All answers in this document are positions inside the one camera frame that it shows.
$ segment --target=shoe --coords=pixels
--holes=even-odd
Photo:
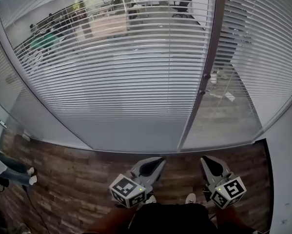
[[[33,184],[35,184],[37,181],[38,181],[38,177],[36,177],[36,176],[32,176],[32,177],[30,177],[30,179],[29,179],[29,184],[30,184],[30,185],[33,185]]]
[[[186,204],[195,204],[196,198],[194,193],[190,193],[186,198]]]
[[[34,173],[34,168],[31,167],[28,171],[27,171],[28,175],[31,176]]]
[[[156,203],[156,197],[153,195],[146,201],[146,204],[151,204],[151,203]]]

